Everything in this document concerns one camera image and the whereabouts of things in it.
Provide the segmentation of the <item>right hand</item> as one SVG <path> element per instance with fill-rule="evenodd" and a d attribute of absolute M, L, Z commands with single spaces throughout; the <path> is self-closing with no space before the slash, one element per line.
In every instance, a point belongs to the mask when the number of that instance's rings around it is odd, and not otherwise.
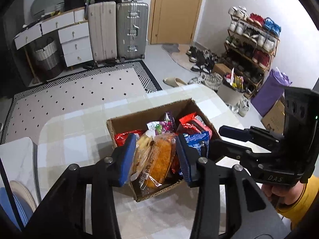
<path fill-rule="evenodd" d="M 302 195 L 305 184 L 298 182 L 293 187 L 262 184 L 261 190 L 264 192 L 268 200 L 271 202 L 275 196 L 283 198 L 283 203 L 286 205 L 294 204 Z"/>

